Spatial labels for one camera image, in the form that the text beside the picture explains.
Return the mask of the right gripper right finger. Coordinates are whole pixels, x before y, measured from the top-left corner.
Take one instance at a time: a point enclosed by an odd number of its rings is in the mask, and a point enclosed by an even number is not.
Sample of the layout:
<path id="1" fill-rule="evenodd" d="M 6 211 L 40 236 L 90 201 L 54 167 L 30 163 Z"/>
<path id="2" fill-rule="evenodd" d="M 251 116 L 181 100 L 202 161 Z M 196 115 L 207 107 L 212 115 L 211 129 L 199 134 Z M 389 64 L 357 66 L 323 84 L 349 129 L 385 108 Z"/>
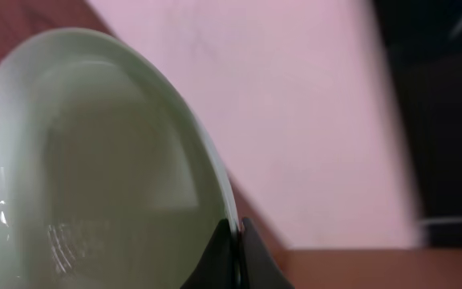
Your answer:
<path id="1" fill-rule="evenodd" d="M 241 221 L 239 252 L 242 289 L 294 289 L 249 218 Z"/>

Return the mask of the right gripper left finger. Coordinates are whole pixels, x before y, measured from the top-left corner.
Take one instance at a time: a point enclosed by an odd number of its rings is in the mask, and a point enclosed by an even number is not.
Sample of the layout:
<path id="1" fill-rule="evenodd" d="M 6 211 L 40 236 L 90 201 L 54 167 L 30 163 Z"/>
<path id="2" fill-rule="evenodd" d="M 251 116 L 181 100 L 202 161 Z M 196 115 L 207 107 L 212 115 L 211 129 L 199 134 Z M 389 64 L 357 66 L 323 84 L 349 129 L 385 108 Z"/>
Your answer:
<path id="1" fill-rule="evenodd" d="M 234 289 L 237 285 L 235 243 L 229 222 L 222 219 L 200 261 L 181 289 Z"/>

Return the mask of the mint green plate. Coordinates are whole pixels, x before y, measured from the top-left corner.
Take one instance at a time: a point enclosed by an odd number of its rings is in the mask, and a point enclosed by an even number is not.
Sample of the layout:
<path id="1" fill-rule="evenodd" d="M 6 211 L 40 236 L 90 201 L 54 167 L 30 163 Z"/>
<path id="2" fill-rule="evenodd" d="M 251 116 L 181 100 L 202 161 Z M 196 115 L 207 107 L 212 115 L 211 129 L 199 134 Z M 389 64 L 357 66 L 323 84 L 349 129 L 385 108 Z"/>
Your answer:
<path id="1" fill-rule="evenodd" d="M 140 54 L 63 28 L 0 62 L 0 288 L 178 288 L 223 221 L 221 159 Z"/>

